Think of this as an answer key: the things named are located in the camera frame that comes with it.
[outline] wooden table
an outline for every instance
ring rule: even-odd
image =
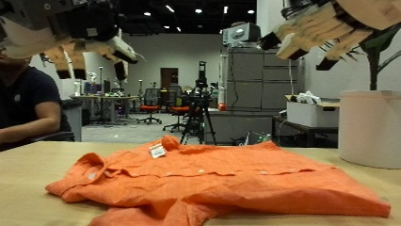
[[[89,152],[103,156],[136,144],[37,142],[0,153],[0,225],[87,225],[108,206],[95,202],[64,203],[49,195],[45,185],[60,180],[77,158]],[[371,187],[392,205],[390,218],[312,215],[231,215],[205,225],[401,225],[401,169],[355,165],[335,149],[288,148],[321,162],[336,164],[360,183]]]

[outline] shirt tag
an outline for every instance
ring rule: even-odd
[[[165,155],[165,150],[164,150],[161,144],[152,146],[149,149],[151,149],[151,155],[153,158],[159,158]]]

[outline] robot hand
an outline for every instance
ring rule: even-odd
[[[84,52],[99,52],[116,65],[116,76],[127,77],[127,65],[137,53],[123,41],[116,26],[112,0],[3,0],[0,1],[0,49],[9,57],[44,53],[60,78],[85,79]]]
[[[317,70],[327,71],[375,30],[401,22],[401,0],[315,0],[285,8],[287,21],[260,39],[264,50],[281,44],[277,57],[297,59],[315,46],[331,46]]]

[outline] white bucket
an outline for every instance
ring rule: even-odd
[[[360,165],[401,169],[401,92],[343,91],[340,157]]]

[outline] white box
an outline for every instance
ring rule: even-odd
[[[288,121],[309,127],[339,127],[340,103],[319,105],[287,102]]]

